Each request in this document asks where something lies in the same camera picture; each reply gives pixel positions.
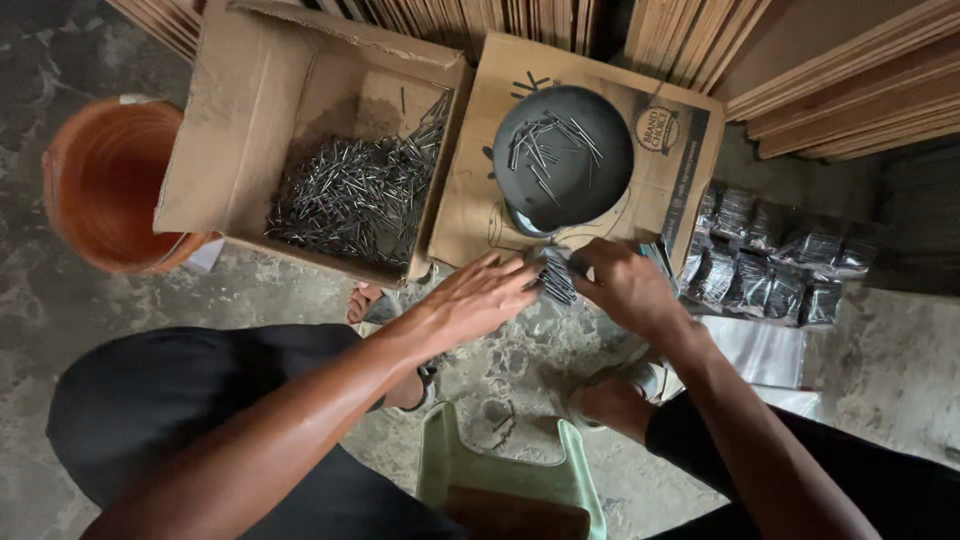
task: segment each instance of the circular logo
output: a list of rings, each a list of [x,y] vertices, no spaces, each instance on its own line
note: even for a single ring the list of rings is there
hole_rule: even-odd
[[[640,146],[668,155],[680,137],[678,116],[678,112],[666,107],[651,107],[642,112],[636,120],[636,139]]]

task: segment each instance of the orange bucket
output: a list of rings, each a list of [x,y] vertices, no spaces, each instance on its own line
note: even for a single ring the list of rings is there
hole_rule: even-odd
[[[124,274],[166,272],[212,239],[215,233],[154,234],[182,121],[183,111],[165,101],[95,101],[67,120],[43,154],[47,218],[90,264]]]

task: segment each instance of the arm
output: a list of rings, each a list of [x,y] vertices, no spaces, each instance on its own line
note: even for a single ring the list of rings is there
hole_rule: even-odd
[[[496,330],[539,292],[540,267],[489,254],[334,361],[267,395],[175,455],[84,538],[235,538],[303,479],[404,373]]]
[[[879,538],[647,258],[599,239],[575,257],[594,272],[593,281],[577,279],[577,289],[621,327],[650,339],[677,370],[764,538]]]

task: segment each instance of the black pants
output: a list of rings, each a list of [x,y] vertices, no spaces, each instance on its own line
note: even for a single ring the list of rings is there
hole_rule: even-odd
[[[359,339],[344,325],[175,328],[118,339],[64,373],[47,433],[73,480],[106,507],[162,459]],[[884,538],[960,537],[960,473],[785,411],[777,414]],[[647,448],[732,500],[657,538],[759,537],[685,394],[656,413]],[[466,534],[337,445],[245,537]]]

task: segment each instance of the forearm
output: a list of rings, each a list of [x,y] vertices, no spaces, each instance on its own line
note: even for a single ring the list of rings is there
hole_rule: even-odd
[[[878,538],[806,448],[686,313],[654,336],[686,384],[733,483],[766,538]]]
[[[108,508],[85,538],[234,538],[279,503],[369,407],[428,359],[375,333],[197,441]]]

